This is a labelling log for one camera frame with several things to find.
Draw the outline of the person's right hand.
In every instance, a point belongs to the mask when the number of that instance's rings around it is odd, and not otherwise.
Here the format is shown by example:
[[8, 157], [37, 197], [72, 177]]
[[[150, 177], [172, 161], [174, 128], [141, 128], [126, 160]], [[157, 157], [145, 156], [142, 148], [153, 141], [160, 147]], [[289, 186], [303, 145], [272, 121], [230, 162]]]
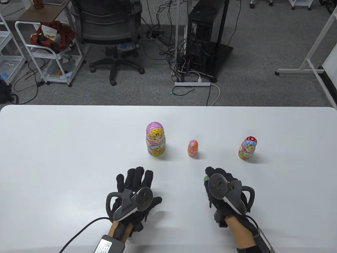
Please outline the person's right hand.
[[245, 216], [249, 211], [248, 202], [242, 192], [241, 182], [222, 168], [207, 167], [205, 169], [204, 187], [209, 207], [215, 207], [214, 220], [219, 227], [227, 228], [226, 218], [233, 216], [246, 228], [249, 220]]

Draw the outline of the person's left hand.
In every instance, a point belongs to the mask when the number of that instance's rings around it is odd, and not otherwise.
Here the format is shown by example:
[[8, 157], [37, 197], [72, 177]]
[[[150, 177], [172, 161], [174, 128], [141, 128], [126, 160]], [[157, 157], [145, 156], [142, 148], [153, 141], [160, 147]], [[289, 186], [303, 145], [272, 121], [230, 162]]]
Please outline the person's left hand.
[[106, 198], [106, 213], [113, 223], [112, 235], [117, 240], [131, 237], [133, 232], [143, 230], [142, 221], [155, 206], [162, 202], [161, 197], [153, 197], [151, 184], [153, 171], [143, 167], [129, 169], [127, 177], [123, 174], [116, 177], [117, 192]]

